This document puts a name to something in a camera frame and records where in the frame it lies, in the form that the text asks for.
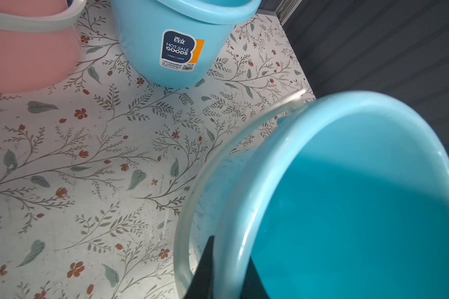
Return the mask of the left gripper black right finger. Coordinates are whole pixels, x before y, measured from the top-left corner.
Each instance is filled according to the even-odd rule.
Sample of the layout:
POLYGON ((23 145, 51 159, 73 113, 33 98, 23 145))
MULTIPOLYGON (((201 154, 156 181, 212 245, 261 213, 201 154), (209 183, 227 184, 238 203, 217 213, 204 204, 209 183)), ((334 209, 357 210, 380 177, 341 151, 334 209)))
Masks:
POLYGON ((269 299, 252 258, 249 259, 241 299, 269 299))

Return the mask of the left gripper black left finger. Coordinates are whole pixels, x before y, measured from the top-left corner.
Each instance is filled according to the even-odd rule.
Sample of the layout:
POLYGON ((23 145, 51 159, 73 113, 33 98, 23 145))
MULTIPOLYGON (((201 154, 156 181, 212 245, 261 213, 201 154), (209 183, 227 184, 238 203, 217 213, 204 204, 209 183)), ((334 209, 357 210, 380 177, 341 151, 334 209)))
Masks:
POLYGON ((213 298, 213 244, 215 237, 210 236, 197 271, 192 279, 184 299, 213 298))

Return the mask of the teal plastic bucket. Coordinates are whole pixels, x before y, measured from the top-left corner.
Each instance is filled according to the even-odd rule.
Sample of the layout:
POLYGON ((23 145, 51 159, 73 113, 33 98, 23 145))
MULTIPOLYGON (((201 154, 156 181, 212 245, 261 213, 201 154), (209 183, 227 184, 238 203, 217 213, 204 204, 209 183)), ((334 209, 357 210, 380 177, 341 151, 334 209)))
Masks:
POLYGON ((294 92, 203 166, 173 268, 184 299, 210 236, 213 299, 240 299, 252 258, 270 299, 449 299, 449 156, 388 95, 294 92))
POLYGON ((152 83, 185 88, 204 76, 233 28, 260 6, 249 0, 112 1, 120 46, 152 83))

